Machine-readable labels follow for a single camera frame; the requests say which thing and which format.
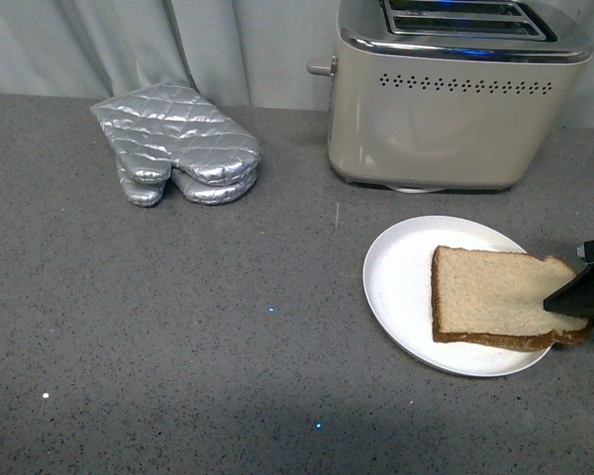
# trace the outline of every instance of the toaster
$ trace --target toaster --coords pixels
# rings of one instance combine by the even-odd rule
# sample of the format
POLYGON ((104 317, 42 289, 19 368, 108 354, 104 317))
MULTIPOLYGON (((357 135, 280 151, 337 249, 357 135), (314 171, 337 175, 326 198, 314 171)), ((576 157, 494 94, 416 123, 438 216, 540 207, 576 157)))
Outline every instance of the toaster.
POLYGON ((328 153, 348 182, 503 189, 534 159, 592 55, 536 1, 342 0, 328 153))

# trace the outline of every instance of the white plate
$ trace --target white plate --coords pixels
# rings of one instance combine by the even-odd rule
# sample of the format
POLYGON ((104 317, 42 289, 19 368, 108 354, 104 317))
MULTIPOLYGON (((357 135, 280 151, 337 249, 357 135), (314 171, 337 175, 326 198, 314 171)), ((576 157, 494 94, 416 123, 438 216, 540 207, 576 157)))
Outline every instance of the white plate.
POLYGON ((466 376, 505 376, 542 359, 549 348, 513 351, 466 342, 434 342, 431 262, 440 244, 525 252, 500 233, 460 218, 426 216, 392 226, 372 244, 363 265, 365 295, 385 331, 421 361, 466 376))

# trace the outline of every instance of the slice of bread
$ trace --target slice of bread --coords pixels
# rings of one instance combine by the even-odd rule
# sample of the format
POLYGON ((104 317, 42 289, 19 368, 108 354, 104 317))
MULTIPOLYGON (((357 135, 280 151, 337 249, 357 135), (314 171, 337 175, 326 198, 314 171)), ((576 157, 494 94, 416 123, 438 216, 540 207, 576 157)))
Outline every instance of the slice of bread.
POLYGON ((590 321, 547 312, 543 304, 575 275, 556 257, 439 246, 432 261, 434 341, 528 351, 582 343, 590 321))

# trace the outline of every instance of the oven mitt thumb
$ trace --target oven mitt thumb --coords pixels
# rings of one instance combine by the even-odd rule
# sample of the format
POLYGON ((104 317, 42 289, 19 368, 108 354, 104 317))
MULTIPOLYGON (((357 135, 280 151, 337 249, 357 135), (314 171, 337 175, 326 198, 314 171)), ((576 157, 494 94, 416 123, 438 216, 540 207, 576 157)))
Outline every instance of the oven mitt thumb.
POLYGON ((160 201, 170 177, 187 199, 207 205, 232 202, 255 182, 257 139, 182 81, 111 98, 91 111, 136 205, 160 201))

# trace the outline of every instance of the oven mitt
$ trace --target oven mitt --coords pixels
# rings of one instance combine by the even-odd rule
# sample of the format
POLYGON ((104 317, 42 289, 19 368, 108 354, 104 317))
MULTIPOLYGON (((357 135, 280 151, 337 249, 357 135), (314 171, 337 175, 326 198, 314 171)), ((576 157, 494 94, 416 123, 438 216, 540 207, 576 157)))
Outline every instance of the oven mitt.
POLYGON ((195 203, 232 202, 254 184, 259 142, 182 81, 91 108, 116 155, 126 197, 152 206, 167 179, 195 203))

